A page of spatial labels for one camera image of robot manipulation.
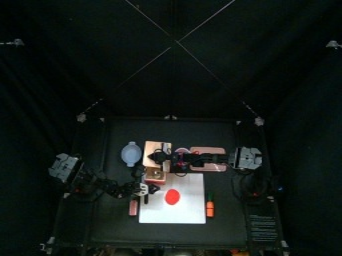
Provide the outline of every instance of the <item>red object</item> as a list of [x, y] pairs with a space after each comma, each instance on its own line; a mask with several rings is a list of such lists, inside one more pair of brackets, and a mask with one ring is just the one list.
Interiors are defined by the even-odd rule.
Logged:
[[129, 202], [129, 216], [136, 216], [137, 214], [137, 201], [136, 200], [132, 200]]
[[180, 199], [180, 194], [175, 189], [169, 189], [165, 193], [165, 202], [175, 205]]
[[238, 250], [238, 249], [231, 249], [229, 252], [231, 252], [231, 254], [236, 254], [236, 253], [240, 252], [240, 250]]
[[213, 202], [207, 202], [207, 217], [213, 217]]

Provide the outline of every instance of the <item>red circle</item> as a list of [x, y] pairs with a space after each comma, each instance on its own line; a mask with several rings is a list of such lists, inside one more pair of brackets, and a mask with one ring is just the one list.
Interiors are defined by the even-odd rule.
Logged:
[[180, 194], [175, 189], [169, 189], [165, 193], [165, 202], [175, 205], [180, 199]]

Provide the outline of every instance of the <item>black wall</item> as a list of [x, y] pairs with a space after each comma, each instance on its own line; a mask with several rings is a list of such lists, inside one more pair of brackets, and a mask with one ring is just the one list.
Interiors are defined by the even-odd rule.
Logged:
[[342, 252], [340, 64], [342, 52], [331, 52], [266, 125], [274, 171], [286, 188], [284, 234], [300, 255]]
[[[152, 2], [135, 4], [177, 39], [228, 3]], [[236, 1], [183, 42], [224, 85], [124, 1], [1, 2], [0, 42], [25, 46], [0, 46], [0, 254], [36, 255], [50, 235], [46, 168], [99, 98], [93, 115], [252, 118], [244, 100], [266, 119], [288, 245], [340, 253], [342, 51], [324, 48], [340, 38], [338, 2]]]

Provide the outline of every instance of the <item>cable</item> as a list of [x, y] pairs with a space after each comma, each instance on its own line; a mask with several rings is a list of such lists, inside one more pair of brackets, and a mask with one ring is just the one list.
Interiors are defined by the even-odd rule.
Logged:
[[229, 1], [177, 41], [183, 41], [233, 2]]

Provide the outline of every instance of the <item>white paper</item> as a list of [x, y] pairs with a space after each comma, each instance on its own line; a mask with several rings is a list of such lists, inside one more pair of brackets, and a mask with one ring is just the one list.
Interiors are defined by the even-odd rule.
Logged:
[[[188, 173], [184, 177], [167, 173], [165, 185], [160, 185], [160, 190], [148, 196], [148, 204], [144, 204], [144, 198], [140, 198], [139, 222], [204, 224], [203, 187], [201, 173]], [[164, 199], [169, 189], [175, 189], [180, 194], [179, 201], [173, 205], [169, 205]]]

